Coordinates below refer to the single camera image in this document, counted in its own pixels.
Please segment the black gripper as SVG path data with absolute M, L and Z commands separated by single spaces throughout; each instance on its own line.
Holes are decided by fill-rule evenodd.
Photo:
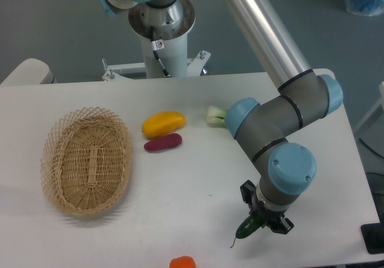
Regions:
M 249 204 L 251 211 L 264 219 L 262 228 L 268 227 L 273 233 L 288 234 L 293 229 L 293 222 L 286 218 L 285 206 L 271 203 L 264 198 L 257 198 L 256 186 L 251 180 L 245 181 L 240 186 L 242 200 Z

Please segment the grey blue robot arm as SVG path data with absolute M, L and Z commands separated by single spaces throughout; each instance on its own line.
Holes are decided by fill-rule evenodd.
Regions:
M 293 223 L 285 212 L 317 171 L 310 150 L 287 137 L 338 109 L 343 91 L 333 77 L 311 69 L 268 0 L 225 1 L 279 91 L 264 104 L 240 100 L 220 117 L 260 173 L 257 184 L 246 181 L 240 187 L 250 213 L 235 236 L 244 239 L 260 227 L 287 234 Z M 148 78 L 185 77 L 191 71 L 184 37 L 195 14 L 188 0 L 100 2 L 110 16 L 128 12 L 131 28 L 142 39 Z

